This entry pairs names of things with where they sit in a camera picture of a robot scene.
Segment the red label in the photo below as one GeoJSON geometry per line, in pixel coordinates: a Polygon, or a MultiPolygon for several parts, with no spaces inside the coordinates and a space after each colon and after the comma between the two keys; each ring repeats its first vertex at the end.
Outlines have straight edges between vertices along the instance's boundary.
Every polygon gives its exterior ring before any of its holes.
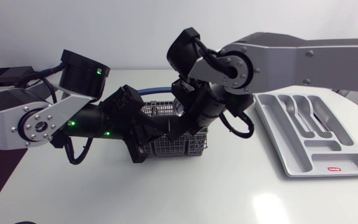
{"type": "Polygon", "coordinates": [[[329,171],[342,171],[341,168],[338,167],[328,167],[329,171]]]}

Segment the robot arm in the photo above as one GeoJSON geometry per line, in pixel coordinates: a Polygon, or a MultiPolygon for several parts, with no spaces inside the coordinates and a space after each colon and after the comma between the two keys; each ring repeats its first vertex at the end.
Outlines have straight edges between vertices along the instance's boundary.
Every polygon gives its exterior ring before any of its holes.
{"type": "MultiPolygon", "coordinates": [[[[189,28],[174,41],[167,58],[179,73],[179,79],[172,83],[174,106],[183,110],[177,120],[148,118],[140,110],[142,98],[129,86],[99,105],[92,104],[103,92],[109,68],[65,50],[63,63],[57,67],[63,70],[59,86],[38,84],[0,92],[0,149],[51,142],[65,147],[70,155],[70,136],[81,136],[89,143],[80,156],[83,159],[93,138],[122,139],[132,160],[142,162],[147,157],[143,144],[164,134],[171,141],[185,132],[195,134],[216,118],[234,134],[251,137],[254,125],[244,110],[253,103],[253,93],[292,85],[358,91],[358,39],[302,40],[256,33],[215,52],[189,28]],[[47,102],[56,90],[63,92],[62,100],[47,102]],[[223,115],[225,110],[240,117],[249,132],[232,128],[223,115]],[[168,128],[170,123],[177,125],[168,128]]],[[[47,72],[36,73],[33,78],[42,78],[47,72]]],[[[80,161],[71,158],[70,162],[80,161]]]]}
{"type": "Polygon", "coordinates": [[[218,117],[234,134],[248,138],[253,124],[243,111],[253,103],[253,93],[292,85],[358,91],[358,39],[302,40],[259,32],[215,52],[189,28],[174,41],[167,58],[180,77],[172,92],[186,112],[181,117],[185,127],[171,130],[170,139],[184,131],[193,133],[218,117]],[[249,134],[228,125],[225,109],[247,123],[249,134]]]}

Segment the white wall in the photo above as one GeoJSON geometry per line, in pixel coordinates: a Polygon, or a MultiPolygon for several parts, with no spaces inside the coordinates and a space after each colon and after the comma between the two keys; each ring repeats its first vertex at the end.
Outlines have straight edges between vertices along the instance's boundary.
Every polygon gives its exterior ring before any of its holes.
{"type": "Polygon", "coordinates": [[[0,67],[41,70],[68,49],[113,69],[169,68],[166,52],[190,26],[212,49],[258,31],[358,37],[358,0],[0,0],[0,67]]]}

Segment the white table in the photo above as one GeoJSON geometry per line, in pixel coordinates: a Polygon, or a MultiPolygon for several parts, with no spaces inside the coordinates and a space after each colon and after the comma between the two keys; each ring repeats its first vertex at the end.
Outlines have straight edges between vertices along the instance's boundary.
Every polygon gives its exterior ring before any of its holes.
{"type": "MultiPolygon", "coordinates": [[[[125,84],[170,86],[176,78],[171,70],[112,71],[102,99],[125,84]]],[[[321,88],[278,91],[319,94],[358,143],[351,101],[321,88]]],[[[246,113],[255,124],[250,139],[217,120],[201,157],[133,164],[123,141],[95,139],[73,166],[63,149],[31,148],[0,193],[0,223],[358,223],[358,177],[287,177],[254,107],[246,113]]],[[[76,149],[84,144],[75,139],[76,149]]]]}

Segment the gray cutlery tray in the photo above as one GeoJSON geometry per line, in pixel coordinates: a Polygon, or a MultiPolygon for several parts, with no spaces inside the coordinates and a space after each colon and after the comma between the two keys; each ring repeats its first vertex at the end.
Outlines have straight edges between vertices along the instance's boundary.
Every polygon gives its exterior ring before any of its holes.
{"type": "Polygon", "coordinates": [[[287,176],[358,175],[358,145],[320,97],[262,93],[255,99],[287,176]]]}

